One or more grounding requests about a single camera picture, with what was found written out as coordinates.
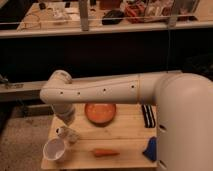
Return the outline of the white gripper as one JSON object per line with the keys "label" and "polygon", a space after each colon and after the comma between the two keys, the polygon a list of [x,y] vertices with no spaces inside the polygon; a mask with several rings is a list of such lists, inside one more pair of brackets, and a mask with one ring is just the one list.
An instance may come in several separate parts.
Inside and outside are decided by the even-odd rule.
{"label": "white gripper", "polygon": [[54,114],[66,125],[70,125],[75,119],[75,107],[72,104],[53,104]]}

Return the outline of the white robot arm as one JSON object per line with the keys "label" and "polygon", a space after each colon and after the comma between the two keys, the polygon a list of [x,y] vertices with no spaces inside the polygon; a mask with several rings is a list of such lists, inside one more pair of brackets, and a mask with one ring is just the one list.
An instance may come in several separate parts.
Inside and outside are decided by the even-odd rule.
{"label": "white robot arm", "polygon": [[157,170],[213,171],[213,81],[181,72],[107,76],[74,83],[55,71],[40,99],[57,114],[68,115],[72,103],[150,104],[157,113]]}

